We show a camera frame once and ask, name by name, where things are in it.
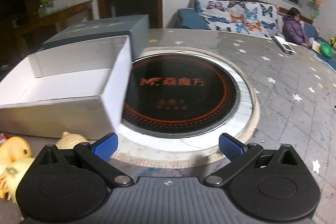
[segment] green bowl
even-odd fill
[[[321,43],[320,53],[325,58],[328,58],[328,59],[330,59],[333,56],[333,51],[332,51],[331,47],[327,43],[325,43],[325,42]]]

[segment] sofa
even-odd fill
[[[177,11],[174,28],[230,31],[260,37],[283,37],[283,13],[276,5],[259,2],[192,0],[192,8]],[[315,27],[301,21],[308,37],[326,42]]]

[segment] black glass cooking surface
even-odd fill
[[[135,61],[123,123],[161,138],[202,134],[227,120],[238,94],[232,77],[206,59],[161,54]]]

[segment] child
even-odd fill
[[[309,38],[300,24],[301,13],[292,7],[283,17],[283,35],[286,41],[311,48]]]

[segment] wooden table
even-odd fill
[[[62,31],[68,27],[67,20],[69,18],[85,11],[88,13],[88,20],[93,20],[92,0],[55,10],[55,12],[51,14],[36,18],[8,32],[11,32],[11,34],[15,36],[20,54],[22,58],[24,58],[29,54],[27,42],[23,37],[24,34],[30,33],[39,27],[46,27],[53,24],[58,25]]]

